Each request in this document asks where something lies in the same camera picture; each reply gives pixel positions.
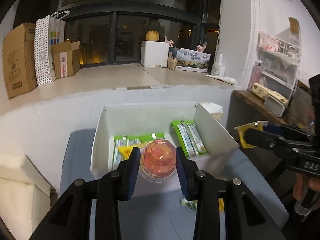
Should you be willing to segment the person's right hand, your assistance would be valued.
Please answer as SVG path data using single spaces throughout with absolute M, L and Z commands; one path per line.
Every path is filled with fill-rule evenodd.
M 300 173 L 296 174 L 296 183 L 293 187 L 293 197 L 295 200 L 300 201 L 303 197 L 304 188 L 308 187 L 309 189 L 319 192 L 320 191 L 320 179 L 318 178 L 309 178 L 307 179 L 305 175 Z

